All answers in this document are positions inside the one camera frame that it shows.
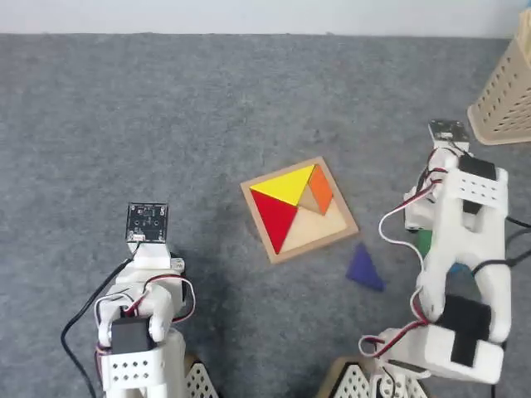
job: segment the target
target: wooden frame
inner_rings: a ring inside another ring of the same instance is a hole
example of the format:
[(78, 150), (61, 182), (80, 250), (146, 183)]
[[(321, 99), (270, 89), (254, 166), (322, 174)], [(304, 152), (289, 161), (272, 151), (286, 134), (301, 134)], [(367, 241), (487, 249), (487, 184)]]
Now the wooden frame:
[[(329, 183), (330, 189), (332, 190), (332, 193), (334, 194), (334, 200), (337, 203), (338, 209), (340, 210), (341, 215), (344, 218), (345, 223), (347, 224), (347, 227), (340, 232), (325, 236), (324, 238), (315, 240), (313, 242), (299, 246), (292, 250), (288, 250), (285, 253), (276, 254), (273, 249), (273, 245), (270, 242), (270, 238), (269, 238), (269, 235), (267, 234), (266, 227), (264, 226), (264, 222), (261, 219), (260, 213), (258, 212), (258, 208), (256, 207), (255, 201), (251, 195), (251, 186), (256, 185), (260, 182), (264, 182), (266, 180), (270, 180), (271, 178), (274, 178), (274, 177), (279, 177), (288, 172), (294, 172), (303, 167), (311, 166), (313, 164), (318, 164), (321, 166), (321, 169), (323, 170), (323, 173), (326, 176), (326, 180)], [(277, 264), (287, 259), (291, 259), (297, 255), (302, 255), (303, 253), (306, 253), (307, 251), (329, 245), (335, 242), (336, 240), (343, 239), (347, 236), (351, 236), (359, 232), (359, 228), (356, 225), (356, 221), (353, 219), (352, 214), (350, 213), (350, 210), (347, 207), (347, 203), (343, 199), (343, 196), (341, 195), (341, 192), (337, 184), (335, 183), (335, 180), (332, 177), (332, 174), (330, 173), (330, 170), (327, 167), (322, 157), (313, 158), (313, 159), (307, 160), (302, 163), (297, 163), (297, 164), (294, 164), (293, 166), (283, 168), (277, 172), (271, 172), (264, 176), (260, 176), (250, 181), (243, 182), (241, 184), (241, 189), (243, 191), (243, 195), (246, 199), (247, 205), (249, 206), (249, 209), (251, 210), (252, 218), (254, 219), (256, 223), (258, 232), (260, 233), (260, 237), (261, 237), (262, 243), (264, 244), (265, 251), (267, 252), (267, 255), (269, 256), (269, 260), (272, 264)]]

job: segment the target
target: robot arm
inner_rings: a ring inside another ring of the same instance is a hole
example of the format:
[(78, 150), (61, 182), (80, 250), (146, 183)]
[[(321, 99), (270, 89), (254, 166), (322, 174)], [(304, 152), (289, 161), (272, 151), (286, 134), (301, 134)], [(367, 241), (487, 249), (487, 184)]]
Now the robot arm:
[(134, 253), (95, 303), (100, 375), (107, 398), (184, 398), (185, 342), (171, 325), (182, 309), (184, 262), (165, 245), (168, 207), (130, 204), (127, 238)]
[[(432, 122), (431, 129), (437, 123)], [(500, 343), (511, 327), (510, 269), (504, 264), (508, 175), (493, 163), (473, 158), (467, 140), (445, 134), (449, 137), (431, 131), (434, 149), (426, 169), (404, 196), (407, 200), (430, 189), (405, 209), (408, 230), (432, 231), (431, 248), (417, 277), (426, 320), (406, 332), (391, 328), (368, 341), (382, 353), (375, 356), (376, 362), (385, 363), (395, 376), (414, 369), (417, 378), (428, 372), (495, 384), (504, 357)], [(482, 267), (487, 260), (499, 264)], [(466, 265), (474, 275), (482, 303), (446, 294), (446, 275), (455, 263)]]

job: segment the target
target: wicker basket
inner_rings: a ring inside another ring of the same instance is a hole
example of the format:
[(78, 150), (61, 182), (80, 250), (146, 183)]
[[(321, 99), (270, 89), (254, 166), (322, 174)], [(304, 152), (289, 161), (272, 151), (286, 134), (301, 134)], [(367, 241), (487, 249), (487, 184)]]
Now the wicker basket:
[(468, 108), (468, 118), (486, 145), (531, 141), (531, 66), (516, 39)]

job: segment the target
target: gray carpet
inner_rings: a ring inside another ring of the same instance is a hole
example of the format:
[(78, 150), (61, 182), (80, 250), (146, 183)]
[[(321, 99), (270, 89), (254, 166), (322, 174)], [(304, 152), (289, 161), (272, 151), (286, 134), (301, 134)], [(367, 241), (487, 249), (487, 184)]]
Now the gray carpet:
[[(197, 290), (197, 313), (182, 327), (188, 349), (226, 398), (313, 396), (334, 358), (356, 353), (362, 333), (411, 320), (418, 264), (378, 238), (379, 217), (425, 162), (427, 120), (465, 120), (506, 45), (0, 36), (1, 395), (88, 396), (61, 350), (61, 328), (126, 256), (128, 201), (169, 201), (169, 240)], [(527, 221), (530, 149), (472, 145), (508, 169), (511, 212)], [(271, 266), (239, 183), (318, 155), (362, 234)], [(409, 236), (400, 217), (387, 230)], [(360, 238), (387, 282), (384, 294), (344, 278)], [(457, 279), (452, 286), (470, 290)], [(514, 271), (500, 396), (529, 390), (529, 285), (530, 261)], [(70, 342), (95, 377), (90, 315)], [(489, 392), (429, 384), (440, 398)]]

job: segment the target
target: tangram puzzle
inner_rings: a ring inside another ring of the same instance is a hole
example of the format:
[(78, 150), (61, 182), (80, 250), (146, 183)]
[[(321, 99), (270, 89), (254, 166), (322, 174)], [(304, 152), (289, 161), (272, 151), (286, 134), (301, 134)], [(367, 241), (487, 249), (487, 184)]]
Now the tangram puzzle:
[(271, 263), (358, 232), (323, 158), (241, 184)]

